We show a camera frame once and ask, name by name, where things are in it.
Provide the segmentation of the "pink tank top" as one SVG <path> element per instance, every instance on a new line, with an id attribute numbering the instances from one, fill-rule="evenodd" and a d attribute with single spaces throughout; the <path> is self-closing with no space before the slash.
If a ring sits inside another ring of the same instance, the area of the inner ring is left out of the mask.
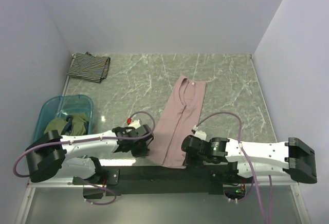
<path id="1" fill-rule="evenodd" d="M 176 81 L 159 121 L 147 158 L 156 165 L 184 169 L 186 153 L 181 145 L 199 123 L 206 91 L 205 81 L 181 75 Z"/>

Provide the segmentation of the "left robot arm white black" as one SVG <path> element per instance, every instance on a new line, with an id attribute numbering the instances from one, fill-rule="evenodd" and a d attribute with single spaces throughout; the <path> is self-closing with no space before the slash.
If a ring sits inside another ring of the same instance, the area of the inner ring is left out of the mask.
<path id="1" fill-rule="evenodd" d="M 68 171 L 70 176 L 96 184 L 101 181 L 103 171 L 92 153 L 131 152 L 134 157 L 143 157 L 149 151 L 147 142 L 152 139 L 153 131 L 147 124 L 83 136 L 60 135 L 51 130 L 26 149 L 29 177 L 31 182 L 39 183 Z"/>

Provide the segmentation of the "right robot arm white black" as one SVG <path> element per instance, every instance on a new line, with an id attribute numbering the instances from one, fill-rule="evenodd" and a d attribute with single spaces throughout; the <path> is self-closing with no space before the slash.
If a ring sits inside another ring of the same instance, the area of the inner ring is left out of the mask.
<path id="1" fill-rule="evenodd" d="M 189 135 L 181 149 L 188 166 L 226 164 L 226 178 L 231 182 L 253 176 L 289 175 L 298 183 L 317 183 L 315 151 L 295 137 L 286 142 L 256 143 L 220 137 L 205 141 Z"/>

